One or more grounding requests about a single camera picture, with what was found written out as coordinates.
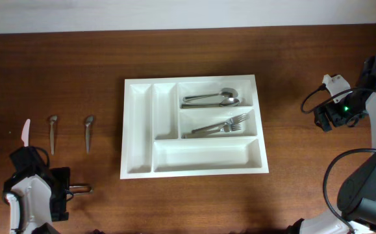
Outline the metal tablespoon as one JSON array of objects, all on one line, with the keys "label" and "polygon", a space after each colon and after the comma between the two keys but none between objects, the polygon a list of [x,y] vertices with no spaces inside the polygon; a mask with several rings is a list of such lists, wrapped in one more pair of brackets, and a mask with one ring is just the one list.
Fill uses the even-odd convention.
[{"label": "metal tablespoon", "polygon": [[214,108],[214,107],[235,107],[240,104],[240,100],[237,98],[227,98],[220,103],[183,103],[181,105],[182,109],[194,109],[194,108]]},{"label": "metal tablespoon", "polygon": [[203,94],[203,95],[197,95],[197,96],[186,96],[183,97],[184,102],[189,102],[197,99],[203,99],[203,98],[211,98],[214,96],[222,96],[224,98],[237,98],[238,92],[233,88],[222,88],[218,93],[215,94]]}]

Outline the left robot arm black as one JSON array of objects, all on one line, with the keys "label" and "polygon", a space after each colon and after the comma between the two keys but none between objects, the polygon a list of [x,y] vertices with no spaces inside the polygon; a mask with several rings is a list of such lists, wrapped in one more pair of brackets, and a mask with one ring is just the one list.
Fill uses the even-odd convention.
[{"label": "left robot arm black", "polygon": [[67,221],[70,168],[50,168],[38,147],[10,154],[16,171],[4,182],[2,199],[10,206],[10,233],[56,233],[54,222]]}]

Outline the white plastic knife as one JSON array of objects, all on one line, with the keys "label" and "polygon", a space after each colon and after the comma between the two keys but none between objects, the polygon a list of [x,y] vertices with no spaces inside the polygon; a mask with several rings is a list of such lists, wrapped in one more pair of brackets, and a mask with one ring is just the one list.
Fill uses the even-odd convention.
[{"label": "white plastic knife", "polygon": [[23,142],[24,147],[29,147],[29,131],[30,131],[30,125],[31,125],[31,120],[26,119],[23,129],[21,132],[21,140]]}]

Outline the small metal teaspoon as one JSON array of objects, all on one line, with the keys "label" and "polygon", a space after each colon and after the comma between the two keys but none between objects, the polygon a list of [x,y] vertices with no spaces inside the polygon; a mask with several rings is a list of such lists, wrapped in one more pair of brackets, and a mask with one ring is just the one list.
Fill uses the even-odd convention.
[{"label": "small metal teaspoon", "polygon": [[49,139],[50,139],[50,147],[51,147],[51,155],[55,154],[55,128],[54,124],[58,119],[57,115],[52,115],[49,118],[49,125],[50,125],[50,132],[49,132]]},{"label": "small metal teaspoon", "polygon": [[94,121],[94,116],[90,115],[85,119],[85,144],[86,144],[86,153],[90,153],[90,126],[92,122]]}]

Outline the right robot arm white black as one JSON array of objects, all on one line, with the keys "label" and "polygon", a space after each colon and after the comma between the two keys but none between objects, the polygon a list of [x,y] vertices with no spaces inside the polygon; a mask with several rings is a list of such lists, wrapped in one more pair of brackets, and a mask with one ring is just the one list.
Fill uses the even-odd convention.
[{"label": "right robot arm white black", "polygon": [[[300,219],[286,228],[287,233],[376,233],[376,55],[364,61],[354,87],[341,76],[325,75],[318,91],[326,90],[330,98],[304,114],[312,113],[314,123],[323,131],[333,127],[355,127],[365,116],[370,119],[371,147],[345,151],[328,165],[323,176],[322,192],[327,210],[311,219]],[[332,205],[327,182],[333,166],[344,157],[367,153],[369,158],[341,185],[336,205]]]}]

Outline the metal fork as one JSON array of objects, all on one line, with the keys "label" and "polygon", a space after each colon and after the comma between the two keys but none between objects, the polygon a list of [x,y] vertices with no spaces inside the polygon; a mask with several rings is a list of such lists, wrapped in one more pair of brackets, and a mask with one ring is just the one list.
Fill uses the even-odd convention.
[{"label": "metal fork", "polygon": [[192,130],[192,133],[199,133],[199,132],[207,131],[209,129],[213,129],[215,127],[222,127],[222,126],[227,125],[227,124],[228,125],[230,125],[230,124],[240,124],[241,122],[247,120],[248,118],[249,118],[248,113],[243,113],[243,114],[231,117],[231,118],[225,120],[224,122],[215,123],[213,125],[209,125],[209,126],[202,127],[202,128],[199,128],[199,129],[194,129],[194,130]]},{"label": "metal fork", "polygon": [[201,133],[190,133],[190,134],[183,135],[182,138],[201,138],[201,137],[205,137],[205,136],[212,135],[215,133],[230,133],[233,131],[239,131],[241,129],[242,129],[242,126],[240,124],[226,124],[223,127],[220,127],[216,130],[204,131]]}]

